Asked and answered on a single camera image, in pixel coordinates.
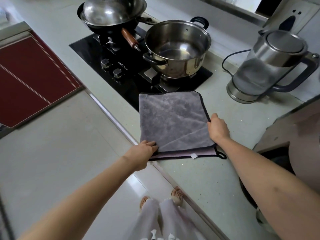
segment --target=electric kettle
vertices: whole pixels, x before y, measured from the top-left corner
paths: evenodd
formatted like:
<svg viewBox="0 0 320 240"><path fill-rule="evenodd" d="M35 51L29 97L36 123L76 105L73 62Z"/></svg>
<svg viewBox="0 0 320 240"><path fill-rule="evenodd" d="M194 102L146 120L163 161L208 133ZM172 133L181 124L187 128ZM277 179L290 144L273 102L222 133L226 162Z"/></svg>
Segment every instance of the electric kettle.
<svg viewBox="0 0 320 240"><path fill-rule="evenodd" d="M277 85L299 63L306 69L290 84ZM243 104L254 103L271 92L290 92L319 66L319 55L308 51L305 40L284 30L260 33L246 60L227 85L228 95Z"/></svg>

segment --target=forearm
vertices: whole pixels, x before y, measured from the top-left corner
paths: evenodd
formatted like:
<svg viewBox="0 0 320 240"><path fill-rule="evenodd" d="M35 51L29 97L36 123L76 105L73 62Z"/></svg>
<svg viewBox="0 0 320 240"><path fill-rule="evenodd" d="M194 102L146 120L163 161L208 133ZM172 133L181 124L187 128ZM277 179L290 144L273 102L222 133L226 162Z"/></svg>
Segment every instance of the forearm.
<svg viewBox="0 0 320 240"><path fill-rule="evenodd" d="M283 239L319 234L320 196L287 170L243 145L218 142L262 213Z"/></svg>
<svg viewBox="0 0 320 240"><path fill-rule="evenodd" d="M106 202L133 172L130 162L119 158L50 210L20 240L82 239Z"/></svg>

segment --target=gas stove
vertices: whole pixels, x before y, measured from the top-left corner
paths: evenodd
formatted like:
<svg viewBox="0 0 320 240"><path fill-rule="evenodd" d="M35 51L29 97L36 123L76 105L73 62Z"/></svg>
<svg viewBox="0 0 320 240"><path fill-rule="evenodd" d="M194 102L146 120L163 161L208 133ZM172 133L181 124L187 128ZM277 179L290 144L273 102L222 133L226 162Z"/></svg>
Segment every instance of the gas stove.
<svg viewBox="0 0 320 240"><path fill-rule="evenodd" d="M201 67L189 77L167 79L161 76L142 58L142 54L148 51L144 42L146 31L137 27L135 32L133 36L139 42L141 52L127 43L115 44L98 34L69 46L137 111L140 93L193 91L212 75Z"/></svg>

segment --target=tiled floor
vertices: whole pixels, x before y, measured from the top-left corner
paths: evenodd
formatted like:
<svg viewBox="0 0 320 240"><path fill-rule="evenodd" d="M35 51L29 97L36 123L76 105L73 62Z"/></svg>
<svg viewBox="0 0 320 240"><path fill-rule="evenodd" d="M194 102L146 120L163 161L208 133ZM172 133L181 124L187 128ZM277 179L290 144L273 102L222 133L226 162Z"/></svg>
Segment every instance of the tiled floor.
<svg viewBox="0 0 320 240"><path fill-rule="evenodd" d="M0 193L16 237L49 208L108 167L131 144L82 91L0 140ZM152 165L131 175L85 239L122 239L144 195L158 201L172 186ZM208 239L214 232L184 206Z"/></svg>

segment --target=kettle base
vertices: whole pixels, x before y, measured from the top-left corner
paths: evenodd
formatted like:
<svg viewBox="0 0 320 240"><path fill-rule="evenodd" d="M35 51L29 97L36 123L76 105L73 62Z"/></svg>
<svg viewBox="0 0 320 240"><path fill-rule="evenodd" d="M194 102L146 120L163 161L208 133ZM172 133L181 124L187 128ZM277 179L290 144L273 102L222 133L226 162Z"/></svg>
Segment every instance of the kettle base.
<svg viewBox="0 0 320 240"><path fill-rule="evenodd" d="M232 79L226 86L226 92L232 98L234 101L237 101L242 104L252 104L258 99L258 95L249 95L242 91L240 91L236 86L234 85Z"/></svg>

